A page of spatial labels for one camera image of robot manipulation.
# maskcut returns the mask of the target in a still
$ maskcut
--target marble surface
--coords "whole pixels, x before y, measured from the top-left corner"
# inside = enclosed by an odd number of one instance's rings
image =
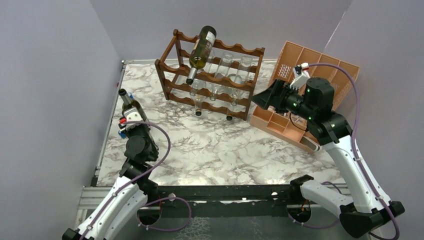
[[[255,93],[267,88],[275,62],[263,62]],[[162,127],[172,145],[168,158],[151,174],[159,185],[257,185],[288,184],[308,174],[318,181],[343,183],[330,156],[320,151],[309,154],[243,121],[227,121],[221,113],[203,110],[195,116],[194,107],[165,100],[153,64],[127,65],[122,88],[141,103],[151,122]],[[173,90],[179,97],[187,92]],[[125,161],[126,140],[118,135],[121,99],[117,100],[111,130],[104,151],[97,186],[111,186]],[[253,112],[252,104],[249,115]],[[152,136],[159,147],[159,158],[167,148],[166,138],[156,129]]]

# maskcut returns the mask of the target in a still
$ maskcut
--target green wine bottle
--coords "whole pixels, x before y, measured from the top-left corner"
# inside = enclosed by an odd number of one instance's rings
[[[188,85],[193,84],[197,71],[205,67],[216,37],[217,31],[213,27],[202,27],[189,59],[191,69],[185,81]]]
[[[136,108],[138,113],[140,113],[141,118],[143,121],[148,122],[147,116],[145,114],[145,111],[143,111],[142,106],[140,103],[135,100],[131,99],[130,96],[128,96],[128,93],[125,89],[121,88],[118,91],[119,96],[122,98],[123,104],[122,104],[122,115],[124,115],[124,112],[132,107]]]

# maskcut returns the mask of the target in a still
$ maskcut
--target wooden wine rack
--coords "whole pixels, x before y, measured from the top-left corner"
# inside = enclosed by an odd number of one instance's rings
[[[175,29],[173,31],[173,38],[171,39],[168,47],[165,49],[165,52],[163,53],[162,57],[155,61],[154,65],[156,66],[156,71],[157,71],[157,74],[159,76],[160,84],[162,86],[162,90],[163,90],[163,93],[165,95],[166,100],[172,100],[172,101],[175,101],[175,102],[188,104],[188,105],[192,105],[192,106],[195,105],[195,103],[193,102],[193,100],[191,98],[189,98],[189,97],[179,98],[179,97],[175,96],[174,94],[172,94],[171,91],[172,91],[172,89],[178,89],[178,90],[185,91],[185,92],[190,92],[192,90],[192,88],[188,84],[186,84],[186,83],[176,84],[176,81],[177,81],[179,76],[186,76],[187,77],[189,75],[189,71],[190,71],[190,67],[185,65],[184,62],[183,62],[184,58],[190,57],[190,54],[187,51],[185,51],[184,49],[181,49],[181,41],[189,42],[189,43],[195,43],[197,39],[198,39],[197,35],[195,37],[187,37],[182,32]],[[165,63],[165,60],[167,59],[171,49],[174,46],[176,48],[176,54],[177,54],[177,58],[178,58],[179,68],[172,68]],[[242,98],[242,99],[239,99],[237,101],[237,103],[239,105],[245,106],[246,110],[233,113],[234,117],[246,120],[248,118],[249,108],[250,108],[250,105],[251,105],[250,99],[251,99],[253,92],[255,90],[256,81],[257,81],[258,75],[259,75],[259,69],[261,68],[262,58],[264,57],[265,48],[262,47],[262,48],[256,48],[254,50],[247,50],[241,44],[237,43],[237,44],[234,44],[232,46],[228,46],[228,45],[225,45],[219,39],[215,40],[213,47],[216,48],[216,49],[223,49],[223,50],[226,50],[226,51],[241,53],[241,54],[244,54],[244,55],[254,56],[254,57],[259,58],[259,60],[257,62],[257,66],[251,66],[250,67],[250,72],[254,73],[254,79],[247,81],[245,84],[234,83],[228,77],[215,78],[214,73],[201,72],[201,73],[196,75],[196,79],[200,79],[200,80],[203,80],[203,81],[206,81],[206,82],[209,82],[209,83],[214,83],[214,84],[218,84],[218,85],[222,85],[222,86],[226,86],[226,87],[231,87],[231,88],[235,88],[235,89],[240,89],[240,90],[249,92],[248,98]],[[221,58],[215,57],[212,60],[212,63],[218,65],[220,63],[220,60],[221,60]],[[233,61],[231,63],[230,67],[234,68],[234,69],[238,69],[239,64],[240,63],[238,61]],[[175,76],[172,80],[166,79],[164,72],[169,72],[169,73],[175,74]],[[209,97],[211,95],[211,91],[209,91],[206,88],[202,88],[202,89],[199,89],[197,91],[197,94],[203,95],[205,97]],[[216,99],[221,100],[221,101],[225,101],[225,102],[231,102],[231,97],[227,93],[222,93],[222,94],[217,95]],[[225,106],[214,107],[211,104],[209,104],[208,102],[203,102],[202,108],[207,109],[207,110],[211,110],[211,111],[214,111],[214,112],[222,113],[222,114],[227,114],[227,110],[228,110],[227,107],[225,107]]]

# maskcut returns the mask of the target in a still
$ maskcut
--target white wall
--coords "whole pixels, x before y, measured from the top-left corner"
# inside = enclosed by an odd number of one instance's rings
[[[265,47],[276,59],[286,41],[322,51],[352,0],[91,0],[122,59],[158,59],[178,29],[205,25],[227,45]],[[169,58],[176,58],[172,51]]]
[[[1,1],[0,33],[0,239],[61,239],[94,174],[121,62],[86,0]]]
[[[424,236],[424,2],[353,0],[325,53],[361,67],[358,145],[391,199],[402,240]],[[340,106],[351,124],[353,94]],[[393,237],[391,223],[382,228]]]

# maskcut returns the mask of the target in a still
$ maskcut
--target plastic crate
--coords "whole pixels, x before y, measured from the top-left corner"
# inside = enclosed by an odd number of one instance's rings
[[[275,79],[281,79],[291,83],[295,79],[293,67],[302,63],[329,63],[345,69],[356,81],[359,73],[359,67],[353,64],[341,61],[334,57],[322,54],[304,46],[287,41],[281,50],[272,73],[268,87]],[[333,110],[335,110],[342,100],[346,97],[352,88],[349,79],[339,70],[329,66],[313,66],[310,67],[309,75],[311,77],[320,77],[327,79],[334,88]],[[299,94],[303,95],[305,86],[299,90]],[[301,129],[306,129],[307,121],[296,115],[291,115],[293,122]],[[273,109],[262,109],[256,107],[250,118],[250,124],[261,129],[279,139],[282,139],[296,147],[299,147],[309,153],[316,152],[320,149],[318,141],[309,132],[305,132],[294,126],[289,119],[289,115],[277,114]]]

